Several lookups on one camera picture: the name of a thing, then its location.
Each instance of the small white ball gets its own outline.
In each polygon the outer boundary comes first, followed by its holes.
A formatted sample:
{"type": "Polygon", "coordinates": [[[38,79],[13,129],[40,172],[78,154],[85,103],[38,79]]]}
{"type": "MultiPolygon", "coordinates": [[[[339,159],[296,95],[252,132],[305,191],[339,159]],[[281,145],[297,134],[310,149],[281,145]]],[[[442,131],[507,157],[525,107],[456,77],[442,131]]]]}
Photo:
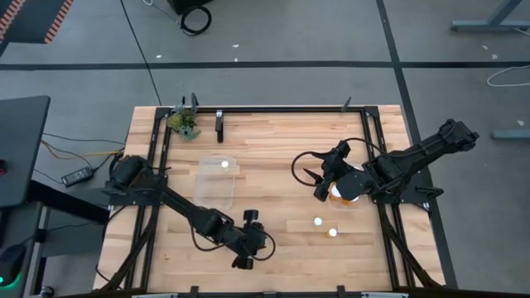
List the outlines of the small white ball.
{"type": "Polygon", "coordinates": [[[337,236],[337,230],[334,229],[334,228],[330,228],[330,231],[328,232],[328,235],[330,235],[330,237],[337,236]]]}
{"type": "Polygon", "coordinates": [[[320,225],[322,225],[322,219],[321,219],[321,218],[315,218],[315,219],[313,219],[313,224],[314,224],[315,226],[320,226],[320,225]]]}

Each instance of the wooden table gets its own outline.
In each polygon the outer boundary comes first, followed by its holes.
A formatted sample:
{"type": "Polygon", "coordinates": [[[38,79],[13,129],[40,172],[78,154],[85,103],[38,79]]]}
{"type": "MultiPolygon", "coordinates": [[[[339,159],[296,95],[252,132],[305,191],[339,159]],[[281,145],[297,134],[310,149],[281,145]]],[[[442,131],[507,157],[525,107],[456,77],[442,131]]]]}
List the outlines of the wooden table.
{"type": "MultiPolygon", "coordinates": [[[[400,107],[378,108],[388,150],[409,147],[400,107]]],[[[155,107],[135,108],[126,155],[147,156],[154,113],[155,107]]],[[[331,209],[328,202],[313,197],[312,188],[298,184],[290,172],[292,159],[302,151],[329,151],[341,139],[363,137],[360,115],[226,113],[222,144],[216,142],[214,114],[201,114],[197,123],[202,133],[193,142],[183,142],[175,133],[171,135],[169,186],[192,199],[198,161],[216,154],[234,157],[239,165],[234,202],[230,209],[222,211],[242,225],[243,211],[258,209],[258,221],[276,239],[277,251],[270,260],[255,262],[252,271],[233,269],[230,264],[235,255],[230,250],[197,250],[186,219],[162,207],[149,292],[188,292],[191,286],[199,286],[201,292],[336,291],[338,285],[345,285],[347,291],[391,290],[376,206],[362,196],[353,210],[331,209]],[[324,219],[322,227],[311,225],[315,216],[324,219]],[[329,228],[337,228],[338,237],[327,238],[329,228]]],[[[371,127],[370,131],[375,140],[375,129],[371,127]]],[[[164,129],[159,132],[155,165],[160,158],[163,132],[164,129]]],[[[348,163],[360,165],[367,161],[365,144],[349,144],[352,150],[348,163]]],[[[296,168],[303,176],[302,167],[318,171],[320,163],[309,157],[300,159],[296,168]]],[[[410,250],[431,277],[443,284],[427,213],[409,204],[402,205],[401,211],[410,250]]],[[[112,276],[127,256],[136,214],[137,207],[127,207],[108,225],[99,261],[99,270],[105,276],[112,276]]],[[[197,240],[202,247],[211,246],[200,237],[197,240]]],[[[266,248],[260,256],[268,252],[266,248]]],[[[396,249],[394,252],[400,283],[404,285],[401,258],[396,249]]],[[[135,285],[139,284],[142,262],[140,256],[135,285]]],[[[97,276],[94,287],[103,284],[97,276]]]]}

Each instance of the transparent plastic bin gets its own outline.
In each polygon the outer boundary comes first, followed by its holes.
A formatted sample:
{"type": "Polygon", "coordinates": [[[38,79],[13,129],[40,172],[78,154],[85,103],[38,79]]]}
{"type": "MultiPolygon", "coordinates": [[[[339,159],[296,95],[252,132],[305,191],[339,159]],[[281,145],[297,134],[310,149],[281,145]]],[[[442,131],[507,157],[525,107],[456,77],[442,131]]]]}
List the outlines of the transparent plastic bin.
{"type": "Polygon", "coordinates": [[[230,156],[205,156],[199,161],[194,202],[203,207],[228,209],[234,200],[239,167],[230,156]]]}
{"type": "MultiPolygon", "coordinates": [[[[355,165],[355,169],[362,170],[363,167],[361,165],[355,165]]],[[[348,201],[345,199],[337,198],[333,196],[333,187],[335,186],[335,183],[330,185],[330,194],[328,195],[328,205],[330,206],[330,209],[337,210],[337,211],[357,211],[357,210],[363,210],[368,207],[368,196],[367,195],[360,195],[357,197],[357,199],[348,201]]]]}

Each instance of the desk leg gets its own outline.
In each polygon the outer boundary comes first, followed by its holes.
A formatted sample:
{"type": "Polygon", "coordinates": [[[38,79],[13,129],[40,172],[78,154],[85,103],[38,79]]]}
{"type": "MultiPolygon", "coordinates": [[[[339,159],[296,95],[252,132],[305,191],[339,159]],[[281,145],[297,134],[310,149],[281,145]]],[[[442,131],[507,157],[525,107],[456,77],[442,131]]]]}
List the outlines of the desk leg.
{"type": "Polygon", "coordinates": [[[505,0],[495,12],[485,21],[453,21],[452,31],[459,29],[521,29],[530,28],[530,22],[525,21],[505,21],[506,17],[523,0],[505,0]]]}
{"type": "Polygon", "coordinates": [[[530,129],[500,129],[491,137],[496,140],[530,140],[530,129]]]}
{"type": "Polygon", "coordinates": [[[54,190],[50,186],[43,185],[34,180],[30,183],[26,200],[42,202],[47,207],[72,214],[82,219],[87,219],[97,224],[106,224],[108,220],[108,210],[54,190]]]}

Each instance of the green light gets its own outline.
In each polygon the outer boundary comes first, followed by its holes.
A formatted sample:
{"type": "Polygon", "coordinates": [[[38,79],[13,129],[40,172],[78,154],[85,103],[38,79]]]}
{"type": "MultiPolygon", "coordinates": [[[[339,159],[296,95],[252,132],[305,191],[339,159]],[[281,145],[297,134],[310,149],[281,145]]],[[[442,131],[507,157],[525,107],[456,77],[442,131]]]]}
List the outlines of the green light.
{"type": "Polygon", "coordinates": [[[0,286],[0,291],[11,290],[11,289],[17,287],[20,284],[21,279],[22,279],[22,272],[18,273],[17,278],[15,279],[15,281],[10,283],[9,285],[0,286]]]}

